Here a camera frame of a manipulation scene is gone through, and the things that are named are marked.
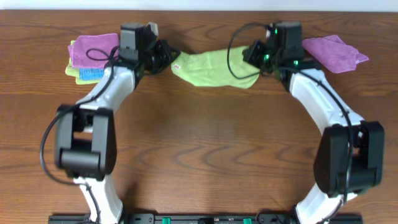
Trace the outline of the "green microfiber cloth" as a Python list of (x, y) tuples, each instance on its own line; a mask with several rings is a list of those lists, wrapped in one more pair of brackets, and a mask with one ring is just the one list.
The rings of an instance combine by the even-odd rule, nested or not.
[(248, 89), (259, 77), (259, 69), (243, 60), (246, 46), (186, 54), (182, 52), (171, 64), (174, 75), (199, 87), (233, 86)]

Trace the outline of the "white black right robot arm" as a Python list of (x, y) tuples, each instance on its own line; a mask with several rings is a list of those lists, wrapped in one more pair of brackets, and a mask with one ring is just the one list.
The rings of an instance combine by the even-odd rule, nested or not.
[(359, 215), (339, 215), (349, 200), (381, 183), (384, 128), (365, 121), (338, 96), (316, 60), (306, 58), (299, 22), (263, 25), (267, 40), (243, 51), (243, 60), (274, 73), (307, 110), (322, 138), (313, 163), (315, 185), (290, 214), (266, 213), (260, 223), (362, 223)]

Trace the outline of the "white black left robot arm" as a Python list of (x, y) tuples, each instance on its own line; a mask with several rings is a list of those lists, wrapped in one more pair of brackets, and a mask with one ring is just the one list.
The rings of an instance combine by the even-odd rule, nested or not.
[(90, 208), (86, 215), (52, 215), (49, 223), (128, 223), (112, 176), (117, 158), (114, 115), (145, 73), (160, 73), (178, 56), (159, 39), (155, 22), (121, 25), (121, 40), (104, 55), (104, 75), (74, 105), (60, 105), (55, 129), (55, 165), (78, 186)]

